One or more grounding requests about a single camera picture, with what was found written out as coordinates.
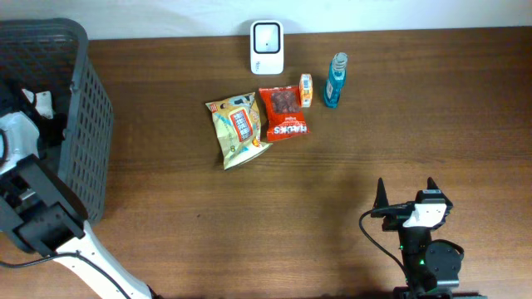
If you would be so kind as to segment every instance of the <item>small orange box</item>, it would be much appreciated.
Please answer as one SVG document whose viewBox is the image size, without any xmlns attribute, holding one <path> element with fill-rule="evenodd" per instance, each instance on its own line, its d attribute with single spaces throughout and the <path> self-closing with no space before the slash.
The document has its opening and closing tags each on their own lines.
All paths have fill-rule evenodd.
<svg viewBox="0 0 532 299">
<path fill-rule="evenodd" d="M 299 80 L 300 105 L 308 108 L 313 103 L 313 78 L 310 74 L 302 74 Z"/>
</svg>

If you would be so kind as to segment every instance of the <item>yellow chip bag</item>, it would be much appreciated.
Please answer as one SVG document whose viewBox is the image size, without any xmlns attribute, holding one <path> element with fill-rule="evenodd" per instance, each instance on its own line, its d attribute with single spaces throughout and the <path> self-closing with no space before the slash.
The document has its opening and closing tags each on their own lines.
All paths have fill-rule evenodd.
<svg viewBox="0 0 532 299">
<path fill-rule="evenodd" d="M 225 170 L 250 161 L 272 145 L 260 142 L 260 114 L 254 92 L 206 105 L 213 116 Z"/>
</svg>

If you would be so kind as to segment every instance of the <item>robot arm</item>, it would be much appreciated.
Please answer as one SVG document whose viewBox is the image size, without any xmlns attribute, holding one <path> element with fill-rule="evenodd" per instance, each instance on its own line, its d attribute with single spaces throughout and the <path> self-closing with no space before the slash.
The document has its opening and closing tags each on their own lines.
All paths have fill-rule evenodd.
<svg viewBox="0 0 532 299">
<path fill-rule="evenodd" d="M 362 226 L 366 214 L 384 218 L 382 231 L 399 233 L 402 264 L 375 243 L 399 264 L 406 276 L 408 288 L 397 288 L 396 298 L 487 298 L 452 294 L 452 289 L 459 285 L 458 272 L 464 249 L 452 242 L 431 238 L 431 231 L 445 224 L 452 208 L 452 202 L 432 178 L 428 179 L 426 189 L 417 192 L 415 201 L 395 205 L 389 205 L 384 183 L 379 179 L 373 210 L 362 215 L 360 224 L 362 232 L 374 243 Z"/>
<path fill-rule="evenodd" d="M 101 245 L 86 220 L 79 198 L 34 155 L 2 174 L 0 230 L 20 249 L 59 262 L 102 298 L 156 297 Z"/>
</svg>

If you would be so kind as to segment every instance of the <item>black metal bracket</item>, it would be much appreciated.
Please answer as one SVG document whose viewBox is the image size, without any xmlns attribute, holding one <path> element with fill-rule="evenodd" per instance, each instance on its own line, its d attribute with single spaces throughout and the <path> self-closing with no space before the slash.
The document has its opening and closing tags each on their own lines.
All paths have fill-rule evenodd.
<svg viewBox="0 0 532 299">
<path fill-rule="evenodd" d="M 53 254 L 84 236 L 87 218 L 76 194 L 34 155 L 0 178 L 0 230 L 24 252 Z"/>
<path fill-rule="evenodd" d="M 411 298 L 410 290 L 408 290 L 408 287 L 396 287 L 393 289 L 393 299 L 409 299 Z M 419 299 L 488 299 L 488 296 L 482 296 L 477 292 L 473 293 L 447 293 L 447 294 L 439 294 L 439 295 L 431 295 L 426 294 L 423 296 L 419 296 Z"/>
</svg>

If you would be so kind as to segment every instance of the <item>gray plastic basket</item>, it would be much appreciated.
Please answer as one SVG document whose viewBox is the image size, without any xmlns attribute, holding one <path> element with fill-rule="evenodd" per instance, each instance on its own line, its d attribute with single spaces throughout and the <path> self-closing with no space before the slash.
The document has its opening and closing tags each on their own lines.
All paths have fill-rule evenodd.
<svg viewBox="0 0 532 299">
<path fill-rule="evenodd" d="M 51 91 L 54 109 L 68 116 L 60 147 L 45 162 L 100 221 L 113 111 L 87 56 L 83 27 L 68 19 L 0 22 L 0 77 L 34 92 Z"/>
</svg>

